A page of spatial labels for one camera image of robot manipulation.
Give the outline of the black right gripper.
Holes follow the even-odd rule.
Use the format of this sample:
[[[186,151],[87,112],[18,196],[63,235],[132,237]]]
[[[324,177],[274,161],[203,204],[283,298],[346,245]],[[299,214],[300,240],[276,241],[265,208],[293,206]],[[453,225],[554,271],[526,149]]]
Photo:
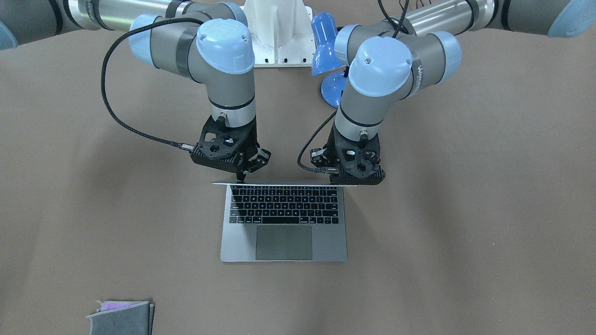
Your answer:
[[[230,128],[230,136],[234,138],[233,165],[237,182],[243,183],[248,172],[256,172],[268,165],[271,152],[259,148],[256,119],[242,127]]]

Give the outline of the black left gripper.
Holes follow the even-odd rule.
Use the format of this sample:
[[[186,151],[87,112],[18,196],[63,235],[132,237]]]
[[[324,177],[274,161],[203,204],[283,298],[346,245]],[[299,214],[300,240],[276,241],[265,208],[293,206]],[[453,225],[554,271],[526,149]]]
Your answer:
[[[316,168],[336,169],[336,173],[345,172],[344,164],[341,159],[341,146],[345,143],[345,138],[336,126],[332,126],[329,138],[324,148],[313,148],[310,150],[311,163]]]

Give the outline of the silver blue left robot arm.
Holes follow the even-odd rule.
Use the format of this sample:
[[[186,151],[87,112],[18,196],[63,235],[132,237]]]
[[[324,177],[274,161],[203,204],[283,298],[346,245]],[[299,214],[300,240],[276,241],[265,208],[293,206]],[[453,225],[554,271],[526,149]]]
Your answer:
[[[328,141],[310,153],[311,172],[336,184],[378,184],[379,128],[391,106],[445,81],[461,65],[457,35],[483,28],[572,38],[595,22],[593,0],[440,0],[389,15],[376,25],[336,28],[330,13],[313,18],[313,74],[345,66]]]

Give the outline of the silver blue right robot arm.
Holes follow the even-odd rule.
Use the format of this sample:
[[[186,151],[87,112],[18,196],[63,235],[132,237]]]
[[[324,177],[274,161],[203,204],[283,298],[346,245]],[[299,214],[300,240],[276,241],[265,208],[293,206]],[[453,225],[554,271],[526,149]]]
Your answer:
[[[3,50],[76,30],[122,31],[107,51],[101,73],[102,99],[119,125],[188,151],[194,163],[236,174],[240,182],[268,164],[271,154],[257,140],[251,33],[236,3],[3,0],[0,9]],[[206,86],[210,116],[196,144],[149,135],[116,116],[107,100],[107,63],[124,41],[142,62]]]

